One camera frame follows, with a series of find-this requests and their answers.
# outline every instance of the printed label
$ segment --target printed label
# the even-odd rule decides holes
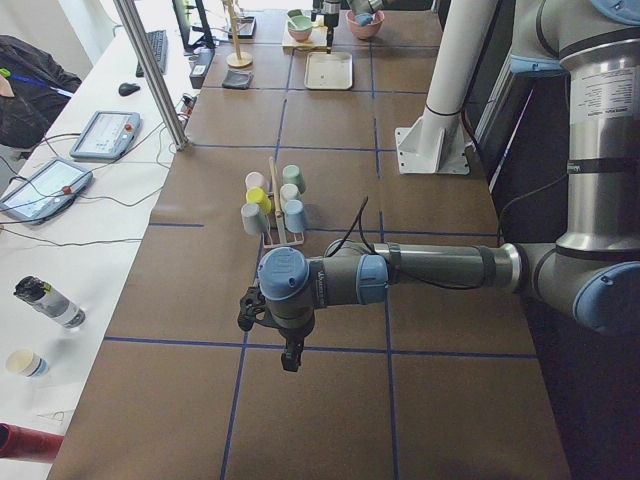
[[[640,67],[582,75],[571,82],[571,124],[640,117]]]

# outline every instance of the keyboard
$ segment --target keyboard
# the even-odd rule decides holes
[[[167,50],[169,49],[169,39],[167,38],[166,30],[155,30],[153,32],[147,32],[147,40],[151,45],[151,51],[156,57],[158,67],[164,74],[164,70],[167,66]],[[136,68],[136,77],[143,77],[142,65],[138,62],[138,68]]]

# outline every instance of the water bottle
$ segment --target water bottle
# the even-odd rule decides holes
[[[74,328],[84,322],[85,314],[80,307],[37,277],[20,280],[13,294],[64,328]]]

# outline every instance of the white table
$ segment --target white table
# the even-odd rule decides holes
[[[167,30],[170,45],[164,78],[177,104],[183,93],[195,92],[189,82],[189,65],[182,53],[173,12],[140,13],[147,30]],[[48,136],[79,133],[96,110],[121,110],[140,113],[142,127],[135,143],[141,142],[162,120],[146,80],[135,77],[136,62],[129,39],[120,29]],[[120,97],[117,89],[125,81],[139,83],[142,88],[129,97]],[[70,158],[74,141],[75,137],[56,139],[52,145],[60,156]],[[170,143],[167,131],[158,128],[130,154],[96,170],[84,195],[111,196],[134,203],[158,190],[173,159]],[[29,176],[52,155],[46,145],[39,147],[21,175]],[[90,169],[101,165],[85,163]],[[111,200],[79,198],[66,212],[43,225],[7,225],[7,229],[57,243],[140,239],[157,197],[156,193],[133,207]],[[0,221],[11,218],[0,214]],[[47,359],[51,367],[47,375],[29,379],[11,375],[1,366],[0,422],[58,434],[66,432],[138,246],[139,242],[56,247],[0,233],[0,361],[4,364],[12,351],[28,347]],[[87,315],[84,324],[77,331],[65,330],[14,298],[15,285],[27,275],[50,282],[79,304]],[[44,479],[49,469],[47,464],[0,459],[2,480]]]

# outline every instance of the black mouse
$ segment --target black mouse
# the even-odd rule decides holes
[[[118,87],[118,93],[121,97],[128,97],[133,92],[137,92],[138,90],[140,90],[140,85],[138,85],[137,83],[125,82]]]

